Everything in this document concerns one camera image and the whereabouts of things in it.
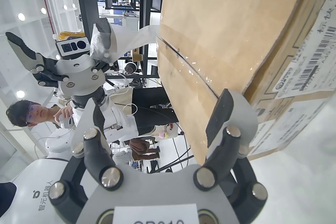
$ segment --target camera lens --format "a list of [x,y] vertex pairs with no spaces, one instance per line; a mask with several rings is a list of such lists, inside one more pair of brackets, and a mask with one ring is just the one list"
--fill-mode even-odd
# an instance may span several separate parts
[[77,47],[80,49],[85,49],[86,48],[86,43],[82,40],[77,42]]
[[70,46],[69,43],[68,43],[68,44],[62,44],[61,46],[62,46],[62,49],[63,49],[63,51],[64,51],[65,53],[67,53],[67,52],[69,52],[69,51],[72,51],[71,46]]
[[72,49],[73,49],[74,51],[77,51],[77,50],[78,50],[77,45],[76,45],[75,42],[71,42],[70,44],[71,44],[71,47],[72,47]]

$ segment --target hand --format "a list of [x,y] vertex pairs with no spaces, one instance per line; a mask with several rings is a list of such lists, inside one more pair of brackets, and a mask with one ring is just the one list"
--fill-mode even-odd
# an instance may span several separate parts
[[62,115],[63,119],[68,119],[70,118],[71,115],[73,115],[72,107],[64,107],[61,108],[55,115],[55,121],[57,123],[60,123],[59,116]]

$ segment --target robot logo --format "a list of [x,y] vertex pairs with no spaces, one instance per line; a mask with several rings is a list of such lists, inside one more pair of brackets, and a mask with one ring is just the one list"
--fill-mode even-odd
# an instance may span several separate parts
[[33,191],[34,195],[33,195],[33,199],[36,199],[40,196],[40,192],[37,190],[37,191]]

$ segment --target dark hair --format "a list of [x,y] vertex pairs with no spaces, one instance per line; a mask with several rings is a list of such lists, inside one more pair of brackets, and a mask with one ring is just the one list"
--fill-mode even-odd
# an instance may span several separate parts
[[31,103],[32,102],[29,100],[20,100],[14,104],[11,104],[6,110],[6,115],[14,126],[27,126],[26,117],[27,113],[29,112],[29,105]]

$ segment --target safety glasses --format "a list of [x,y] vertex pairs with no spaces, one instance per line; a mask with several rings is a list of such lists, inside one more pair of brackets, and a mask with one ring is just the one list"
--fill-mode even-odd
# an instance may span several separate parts
[[34,121],[33,121],[34,115],[31,114],[31,112],[37,111],[37,109],[38,109],[38,105],[37,104],[31,103],[29,105],[29,107],[28,107],[28,113],[27,113],[27,116],[26,116],[26,119],[25,119],[25,121],[27,123],[34,123]]

